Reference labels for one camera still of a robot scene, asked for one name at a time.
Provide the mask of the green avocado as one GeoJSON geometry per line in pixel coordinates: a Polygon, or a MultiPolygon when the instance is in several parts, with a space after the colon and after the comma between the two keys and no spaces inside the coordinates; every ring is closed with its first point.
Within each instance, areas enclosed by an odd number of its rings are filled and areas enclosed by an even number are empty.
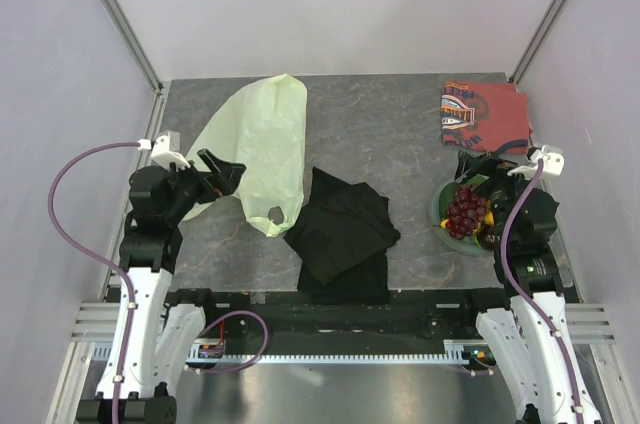
{"type": "Polygon", "coordinates": [[[447,199],[452,199],[453,196],[455,195],[455,193],[461,188],[461,187],[477,187],[479,185],[481,185],[482,183],[484,183],[487,180],[486,176],[483,175],[476,175],[474,177],[472,177],[471,179],[469,179],[467,182],[465,183],[459,183],[456,181],[453,182],[449,182],[445,185],[445,187],[442,190],[441,196],[447,200],[447,199]]]}

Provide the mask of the light green plastic bag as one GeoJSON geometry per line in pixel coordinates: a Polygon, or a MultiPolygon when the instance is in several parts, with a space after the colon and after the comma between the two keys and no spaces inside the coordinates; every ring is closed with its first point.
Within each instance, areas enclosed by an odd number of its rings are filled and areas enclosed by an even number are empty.
{"type": "Polygon", "coordinates": [[[296,222],[304,200],[307,88],[282,74],[248,84],[213,114],[186,154],[199,170],[202,149],[246,166],[233,196],[246,221],[268,237],[296,222]]]}

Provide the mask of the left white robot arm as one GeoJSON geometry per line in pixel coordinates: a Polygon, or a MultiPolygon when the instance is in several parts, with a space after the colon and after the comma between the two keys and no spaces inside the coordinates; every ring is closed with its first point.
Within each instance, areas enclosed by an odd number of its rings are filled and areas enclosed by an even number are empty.
{"type": "Polygon", "coordinates": [[[203,170],[152,165],[129,178],[116,328],[96,394],[78,405],[79,423],[175,422],[175,390],[190,349],[197,336],[218,329],[210,290],[169,289],[183,241],[179,224],[196,205],[234,194],[246,167],[206,149],[197,156],[203,170]]]}

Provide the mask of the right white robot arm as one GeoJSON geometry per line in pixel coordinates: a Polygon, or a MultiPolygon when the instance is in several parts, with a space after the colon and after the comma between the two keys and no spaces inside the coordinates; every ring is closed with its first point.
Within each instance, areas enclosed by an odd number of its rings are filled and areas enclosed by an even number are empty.
{"type": "Polygon", "coordinates": [[[440,226],[457,240],[490,251],[506,301],[472,303],[458,312],[467,336],[493,354],[488,373],[504,378],[519,423],[599,423],[569,334],[567,300],[550,239],[558,202],[538,185],[559,175],[563,156],[534,148],[528,164],[499,152],[461,151],[440,226]]]}

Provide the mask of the red grape bunch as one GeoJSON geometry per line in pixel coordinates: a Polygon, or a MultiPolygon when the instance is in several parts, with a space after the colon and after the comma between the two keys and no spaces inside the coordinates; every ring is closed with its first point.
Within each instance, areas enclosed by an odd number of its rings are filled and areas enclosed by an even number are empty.
{"type": "MultiPolygon", "coordinates": [[[[489,212],[488,199],[476,193],[477,187],[461,187],[453,196],[445,209],[445,218],[463,215],[470,218],[480,218],[489,212]]],[[[463,240],[475,235],[481,227],[472,229],[450,228],[448,234],[456,239],[463,240]]]]}

